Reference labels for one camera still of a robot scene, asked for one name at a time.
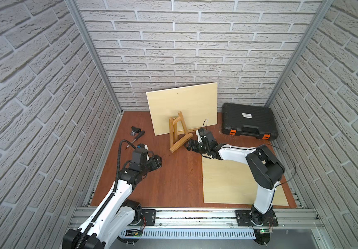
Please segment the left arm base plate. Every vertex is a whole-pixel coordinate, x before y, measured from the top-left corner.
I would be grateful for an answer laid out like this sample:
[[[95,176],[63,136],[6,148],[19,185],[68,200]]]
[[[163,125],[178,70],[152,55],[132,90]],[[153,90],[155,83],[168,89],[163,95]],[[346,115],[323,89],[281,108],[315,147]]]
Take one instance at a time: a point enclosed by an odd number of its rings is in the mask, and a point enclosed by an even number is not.
[[[154,226],[156,212],[156,209],[142,209],[141,211],[135,211],[135,217],[130,226]]]

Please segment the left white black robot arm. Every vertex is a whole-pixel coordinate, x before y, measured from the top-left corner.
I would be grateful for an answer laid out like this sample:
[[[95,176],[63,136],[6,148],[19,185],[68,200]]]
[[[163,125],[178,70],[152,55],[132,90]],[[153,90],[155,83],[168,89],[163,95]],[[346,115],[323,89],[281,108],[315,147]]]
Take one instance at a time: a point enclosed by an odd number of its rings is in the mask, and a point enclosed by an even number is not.
[[[64,249],[111,249],[113,242],[130,224],[141,219],[141,205],[128,197],[149,172],[162,167],[162,158],[140,144],[132,153],[127,168],[122,168],[112,189],[97,209],[76,230],[64,235]]]

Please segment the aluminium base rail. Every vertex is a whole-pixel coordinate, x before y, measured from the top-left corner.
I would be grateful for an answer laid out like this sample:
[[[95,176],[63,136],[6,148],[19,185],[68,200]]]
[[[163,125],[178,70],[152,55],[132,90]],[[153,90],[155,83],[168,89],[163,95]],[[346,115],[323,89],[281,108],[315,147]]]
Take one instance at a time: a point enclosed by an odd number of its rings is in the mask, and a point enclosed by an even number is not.
[[[155,208],[154,225],[147,228],[237,228],[236,209]],[[274,209],[277,229],[323,229],[314,209]]]

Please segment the black plastic tool case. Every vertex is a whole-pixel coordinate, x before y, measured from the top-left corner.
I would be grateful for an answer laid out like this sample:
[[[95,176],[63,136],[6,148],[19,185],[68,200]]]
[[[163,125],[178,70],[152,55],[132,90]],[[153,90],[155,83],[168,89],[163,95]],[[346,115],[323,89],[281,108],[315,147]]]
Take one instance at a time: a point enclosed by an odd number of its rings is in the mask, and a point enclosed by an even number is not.
[[[268,141],[276,140],[279,135],[270,108],[235,103],[222,106],[222,133]]]

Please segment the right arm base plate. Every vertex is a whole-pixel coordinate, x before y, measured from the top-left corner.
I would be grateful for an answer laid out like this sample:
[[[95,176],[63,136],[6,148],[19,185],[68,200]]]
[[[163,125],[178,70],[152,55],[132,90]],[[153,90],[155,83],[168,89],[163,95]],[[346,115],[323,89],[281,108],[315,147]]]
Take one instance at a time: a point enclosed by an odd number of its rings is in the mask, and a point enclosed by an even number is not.
[[[270,209],[265,214],[259,213],[257,210],[235,210],[236,221],[239,227],[248,226],[268,226],[277,227],[278,221],[273,209]]]

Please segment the small black clamp part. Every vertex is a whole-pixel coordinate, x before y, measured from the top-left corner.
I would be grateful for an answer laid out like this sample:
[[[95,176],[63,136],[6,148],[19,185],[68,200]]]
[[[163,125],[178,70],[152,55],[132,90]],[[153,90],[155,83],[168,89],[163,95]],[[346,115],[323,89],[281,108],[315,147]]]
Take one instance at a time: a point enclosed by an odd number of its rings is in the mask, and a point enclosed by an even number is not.
[[[131,136],[134,137],[136,134],[140,133],[141,131],[142,131],[141,128],[137,128],[137,127],[135,127],[135,126],[132,126],[132,127],[131,127]]]

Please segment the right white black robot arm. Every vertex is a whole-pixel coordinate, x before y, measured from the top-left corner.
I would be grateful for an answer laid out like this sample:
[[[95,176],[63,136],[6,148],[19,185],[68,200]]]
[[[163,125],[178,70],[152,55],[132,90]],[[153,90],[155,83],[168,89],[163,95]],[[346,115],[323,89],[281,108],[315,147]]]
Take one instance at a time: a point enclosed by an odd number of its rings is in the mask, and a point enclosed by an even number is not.
[[[249,166],[257,183],[257,194],[248,217],[255,226],[272,225],[273,198],[285,173],[284,166],[274,153],[266,145],[250,148],[218,143],[212,132],[204,128],[197,130],[196,135],[196,140],[185,144],[188,151],[210,159],[235,161]]]

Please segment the small wooden easel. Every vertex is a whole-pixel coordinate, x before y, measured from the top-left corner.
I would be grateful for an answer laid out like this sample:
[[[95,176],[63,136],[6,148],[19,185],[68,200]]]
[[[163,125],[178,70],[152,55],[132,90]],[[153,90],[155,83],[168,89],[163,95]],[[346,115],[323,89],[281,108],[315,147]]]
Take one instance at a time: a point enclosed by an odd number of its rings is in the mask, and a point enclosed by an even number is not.
[[[178,123],[182,124],[183,131],[178,131]],[[195,132],[197,128],[188,129],[181,111],[178,112],[177,117],[169,118],[169,138],[170,138],[170,152],[174,153],[181,146],[185,145]]]

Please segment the black handled screwdriver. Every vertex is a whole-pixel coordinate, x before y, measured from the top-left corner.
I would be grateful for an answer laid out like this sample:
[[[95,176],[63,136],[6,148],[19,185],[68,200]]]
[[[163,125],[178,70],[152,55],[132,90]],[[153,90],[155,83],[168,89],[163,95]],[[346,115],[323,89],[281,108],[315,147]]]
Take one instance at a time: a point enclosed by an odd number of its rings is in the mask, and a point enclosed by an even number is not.
[[[134,138],[134,140],[131,142],[132,144],[137,141],[139,138],[141,138],[145,134],[145,131],[141,131],[138,133],[138,135]]]

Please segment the light plywood board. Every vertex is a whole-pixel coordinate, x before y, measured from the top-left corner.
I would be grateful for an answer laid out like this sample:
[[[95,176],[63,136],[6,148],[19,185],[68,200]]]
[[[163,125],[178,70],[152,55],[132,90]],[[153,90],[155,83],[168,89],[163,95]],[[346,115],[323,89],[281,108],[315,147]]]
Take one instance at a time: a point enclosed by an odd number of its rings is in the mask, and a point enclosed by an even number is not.
[[[188,129],[200,128],[205,119],[208,125],[217,124],[218,83],[147,92],[154,134],[169,133],[169,118],[181,111]]]
[[[246,164],[202,158],[205,203],[253,204],[257,183]]]

